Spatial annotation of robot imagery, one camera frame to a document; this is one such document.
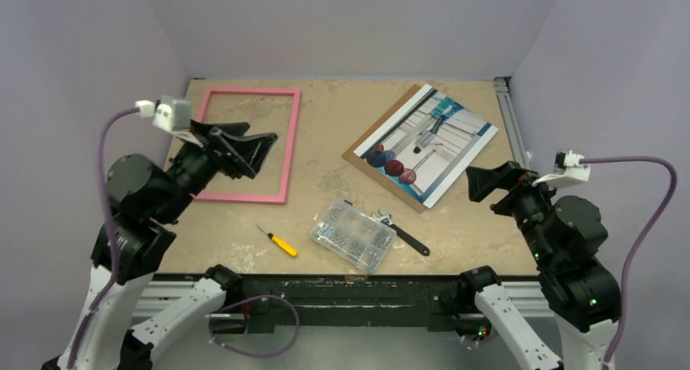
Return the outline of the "pink picture frame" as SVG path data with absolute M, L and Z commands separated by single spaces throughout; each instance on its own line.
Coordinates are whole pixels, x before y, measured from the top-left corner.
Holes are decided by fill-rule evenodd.
M 281 156 L 279 182 L 277 192 L 274 194 L 233 194 L 228 192 L 202 192 L 196 196 L 197 202 L 226 202 L 249 203 L 264 205 L 284 205 L 287 201 L 295 150 L 295 139 L 299 121 L 301 90 L 296 88 L 278 87 L 246 87 L 246 86 L 212 86 L 203 92 L 199 109 L 195 119 L 204 120 L 214 95 L 245 95 L 260 97 L 285 97 L 290 99 L 289 118 L 284 136 L 279 139 L 284 145 Z

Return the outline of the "printed photo with balls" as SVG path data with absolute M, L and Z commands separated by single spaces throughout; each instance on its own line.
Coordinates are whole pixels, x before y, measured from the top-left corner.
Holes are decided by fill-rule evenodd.
M 396 181 L 431 209 L 486 148 L 499 129 L 431 85 L 421 86 L 367 142 L 380 137 L 385 153 L 404 165 Z

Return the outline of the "yellow handled screwdriver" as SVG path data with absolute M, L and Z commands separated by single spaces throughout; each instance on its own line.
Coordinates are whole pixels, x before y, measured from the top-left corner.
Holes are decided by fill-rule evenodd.
M 296 258 L 298 256 L 298 251 L 288 244 L 285 240 L 282 238 L 276 236 L 272 232 L 269 232 L 267 229 L 262 227 L 260 224 L 255 225 L 274 245 L 276 245 L 278 248 L 280 248 L 282 251 L 287 253 L 290 257 Z

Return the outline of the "brown fibreboard backing board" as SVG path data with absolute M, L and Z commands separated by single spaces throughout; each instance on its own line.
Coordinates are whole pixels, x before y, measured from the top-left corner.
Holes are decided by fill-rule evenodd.
M 400 186 L 396 182 L 397 176 L 404 172 L 404 165 L 396 157 L 385 153 L 385 145 L 380 142 L 380 137 L 375 137 L 373 142 L 367 142 L 367 139 L 372 137 L 380 127 L 383 127 L 383 132 L 386 133 L 391 126 L 385 126 L 384 123 L 391 120 L 393 115 L 420 91 L 420 85 L 413 85 L 408 89 L 341 155 L 344 160 L 418 213 L 425 211 L 426 207 L 404 188 L 405 184 Z

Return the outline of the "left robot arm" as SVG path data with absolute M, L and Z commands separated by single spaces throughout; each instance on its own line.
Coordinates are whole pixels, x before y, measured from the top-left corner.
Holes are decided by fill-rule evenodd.
M 191 125 L 167 169 L 131 154 L 109 168 L 107 219 L 91 259 L 82 320 L 68 348 L 47 369 L 150 369 L 197 320 L 242 304 L 242 278 L 209 268 L 167 309 L 140 324 L 133 312 L 175 239 L 170 226 L 217 174 L 254 178 L 277 141 L 275 133 L 249 133 L 246 122 Z

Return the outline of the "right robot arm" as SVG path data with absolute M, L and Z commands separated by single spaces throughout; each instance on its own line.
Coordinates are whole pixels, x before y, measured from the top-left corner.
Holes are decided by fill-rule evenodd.
M 505 191 L 491 211 L 515 220 L 536 263 L 562 352 L 553 352 L 514 308 L 504 284 L 488 266 L 460 274 L 449 309 L 479 311 L 490 323 L 489 335 L 504 340 L 522 369 L 614 368 L 609 346 L 622 323 L 621 290 L 596 258 L 607 229 L 599 208 L 587 199 L 556 196 L 559 189 L 589 179 L 583 157 L 559 155 L 548 175 L 513 161 L 493 169 L 469 167 L 465 174 L 472 202 L 481 202 L 495 190 Z

